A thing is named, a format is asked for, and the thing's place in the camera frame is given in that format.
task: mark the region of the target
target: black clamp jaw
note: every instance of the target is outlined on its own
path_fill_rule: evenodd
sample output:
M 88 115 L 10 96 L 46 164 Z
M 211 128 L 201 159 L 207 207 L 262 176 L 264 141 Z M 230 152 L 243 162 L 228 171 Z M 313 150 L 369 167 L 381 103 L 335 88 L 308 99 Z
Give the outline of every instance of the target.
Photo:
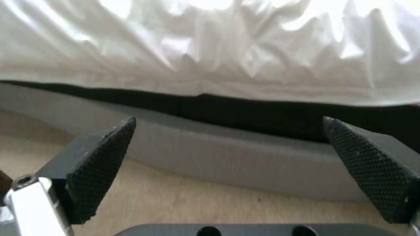
M 359 187 L 389 223 L 420 235 L 420 155 L 392 136 L 325 117 L 327 138 Z

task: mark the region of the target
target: textured grip pad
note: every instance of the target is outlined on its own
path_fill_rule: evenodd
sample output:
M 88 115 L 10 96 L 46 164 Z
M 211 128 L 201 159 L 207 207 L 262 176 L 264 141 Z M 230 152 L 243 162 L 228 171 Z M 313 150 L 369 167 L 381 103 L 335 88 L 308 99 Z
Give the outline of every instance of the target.
M 135 127 L 135 118 L 130 118 L 104 136 L 77 138 L 37 172 L 52 180 L 70 224 L 83 224 L 95 215 L 121 166 Z
M 397 139 L 324 118 L 331 145 L 390 223 L 408 223 L 420 205 L 420 155 Z

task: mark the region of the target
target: white fabric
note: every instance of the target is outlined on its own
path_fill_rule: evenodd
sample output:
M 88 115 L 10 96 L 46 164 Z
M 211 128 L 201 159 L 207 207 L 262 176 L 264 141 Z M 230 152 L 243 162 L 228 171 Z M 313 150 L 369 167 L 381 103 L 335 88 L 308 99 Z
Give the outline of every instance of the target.
M 419 4 L 1 0 L 0 80 L 348 105 L 419 102 Z

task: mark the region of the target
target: black metal plate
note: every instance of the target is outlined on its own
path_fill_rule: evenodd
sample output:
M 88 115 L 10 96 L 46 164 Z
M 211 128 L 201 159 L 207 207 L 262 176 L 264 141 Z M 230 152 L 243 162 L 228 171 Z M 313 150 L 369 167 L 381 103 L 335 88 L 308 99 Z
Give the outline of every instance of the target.
M 126 229 L 116 236 L 395 236 L 359 224 L 152 224 Z

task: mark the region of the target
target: shiny metal part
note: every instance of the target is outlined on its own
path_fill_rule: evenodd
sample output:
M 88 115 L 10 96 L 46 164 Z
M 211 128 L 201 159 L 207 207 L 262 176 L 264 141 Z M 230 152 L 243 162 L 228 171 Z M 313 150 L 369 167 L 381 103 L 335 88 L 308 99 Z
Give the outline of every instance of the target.
M 18 235 L 74 235 L 50 179 L 27 175 L 16 179 L 13 186 L 4 201 L 15 217 Z
M 413 216 L 407 236 L 420 236 L 420 209 Z

